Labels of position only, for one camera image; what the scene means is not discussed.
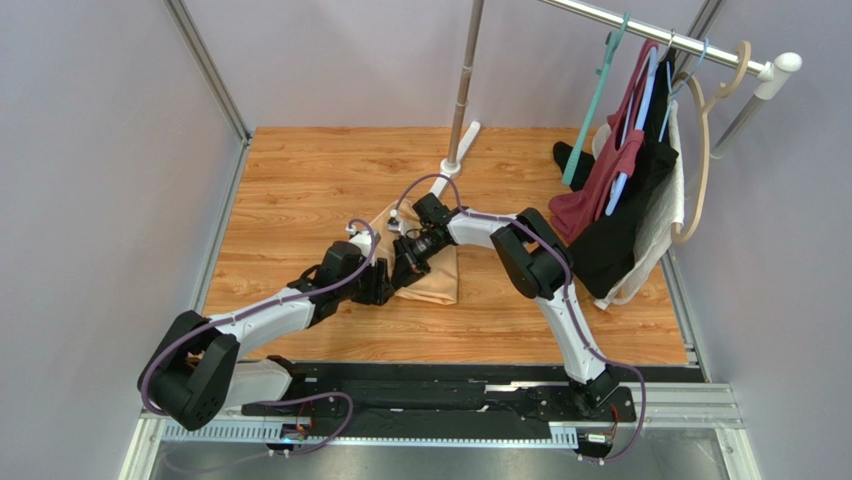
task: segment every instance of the white garment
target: white garment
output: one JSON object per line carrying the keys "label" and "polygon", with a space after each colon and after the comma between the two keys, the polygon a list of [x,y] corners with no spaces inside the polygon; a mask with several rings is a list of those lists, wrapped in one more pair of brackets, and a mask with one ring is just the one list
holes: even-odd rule
{"label": "white garment", "polygon": [[639,224],[633,256],[633,269],[612,287],[606,298],[595,300],[598,308],[606,310],[610,303],[624,305],[648,280],[651,270],[672,244],[672,224],[683,223],[683,152],[680,146],[680,129],[677,124],[677,102],[672,102],[669,115],[669,142],[678,153],[674,170],[654,189],[645,217]]}

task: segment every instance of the gray wall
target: gray wall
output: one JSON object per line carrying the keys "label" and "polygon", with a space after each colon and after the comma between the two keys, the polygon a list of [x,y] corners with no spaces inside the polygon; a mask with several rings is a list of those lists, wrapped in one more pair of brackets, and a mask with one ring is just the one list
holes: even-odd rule
{"label": "gray wall", "polygon": [[162,2],[0,11],[0,476],[115,478],[238,146]]}
{"label": "gray wall", "polygon": [[[733,384],[767,479],[849,478],[852,469],[850,18],[841,0],[740,0],[710,33],[721,46],[751,40],[761,61],[804,58],[713,168],[704,219],[676,251],[703,353],[716,379]],[[724,70],[702,67],[705,92]],[[715,135],[755,85],[717,107]],[[681,103],[691,103],[688,91]],[[680,124],[695,133],[687,109]]]}
{"label": "gray wall", "polygon": [[[683,32],[702,1],[594,3]],[[471,0],[187,5],[252,127],[452,123]],[[487,0],[468,119],[490,126],[579,126],[609,30],[534,0]],[[607,92],[624,91],[641,43],[625,37]],[[599,122],[620,99],[618,93],[604,97]]]}

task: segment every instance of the wooden tabletop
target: wooden tabletop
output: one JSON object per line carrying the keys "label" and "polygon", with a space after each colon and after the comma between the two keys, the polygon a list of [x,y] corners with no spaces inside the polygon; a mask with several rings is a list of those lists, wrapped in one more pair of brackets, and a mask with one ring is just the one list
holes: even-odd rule
{"label": "wooden tabletop", "polygon": [[[551,158],[568,129],[482,131],[458,185],[479,211],[515,213],[568,190]],[[252,142],[225,234],[205,314],[261,300],[322,260],[353,217],[373,219],[417,177],[437,172],[446,128],[261,128]],[[409,198],[429,189],[425,182]],[[451,196],[444,201],[453,203]],[[459,303],[391,299],[351,302],[308,330],[256,351],[292,360],[562,363],[535,304],[509,282],[494,251],[458,249]],[[683,342],[659,266],[625,306],[602,311],[578,286],[586,321],[603,352],[637,364],[683,364]]]}

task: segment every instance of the beige hanger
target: beige hanger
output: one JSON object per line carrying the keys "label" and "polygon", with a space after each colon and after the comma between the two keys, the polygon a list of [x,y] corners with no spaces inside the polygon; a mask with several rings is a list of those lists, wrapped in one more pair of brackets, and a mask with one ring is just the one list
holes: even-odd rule
{"label": "beige hanger", "polygon": [[704,102],[704,90],[701,89],[701,84],[698,83],[698,79],[694,75],[689,77],[688,73],[681,72],[675,77],[675,85],[689,77],[686,85],[692,92],[692,99],[695,101],[695,110],[698,112],[698,125],[701,127],[701,184],[698,187],[698,200],[695,202],[692,223],[689,224],[685,232],[683,231],[682,224],[676,223],[672,225],[672,241],[674,243],[686,243],[692,238],[692,234],[695,233],[695,229],[698,227],[698,222],[701,221],[701,213],[704,210],[704,196],[707,193],[707,175],[710,172],[710,124],[708,115],[720,98],[731,96],[740,87],[740,83],[748,69],[748,62],[751,59],[751,44],[749,42],[740,42],[734,51],[737,52],[739,59],[737,74],[730,85],[726,83],[720,84],[709,102]]}

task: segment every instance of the towel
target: towel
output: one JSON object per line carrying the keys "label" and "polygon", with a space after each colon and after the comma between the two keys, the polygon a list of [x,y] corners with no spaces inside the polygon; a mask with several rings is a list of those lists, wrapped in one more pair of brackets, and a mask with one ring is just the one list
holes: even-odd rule
{"label": "towel", "polygon": [[[370,222],[370,226],[382,236],[376,249],[376,256],[388,260],[388,273],[393,272],[393,241],[397,238],[396,233],[388,231],[388,219],[390,219],[390,211],[395,207],[396,202],[388,205],[378,217]],[[417,220],[417,214],[411,208],[411,201],[403,200],[399,207],[399,215],[411,225],[410,228],[420,229],[420,222]],[[428,275],[413,285],[400,288],[394,296],[440,305],[458,303],[459,265],[455,245],[441,250],[430,258],[429,267],[432,271]]]}
{"label": "towel", "polygon": [[633,269],[612,287],[605,298],[595,300],[595,305],[601,309],[605,310],[610,303],[623,305],[636,295],[648,280],[651,270],[671,246],[672,224],[683,223],[683,152],[677,123],[677,102],[672,102],[668,128],[669,142],[678,152],[677,162],[671,174],[654,190],[645,217],[639,224],[634,246],[636,263]]}

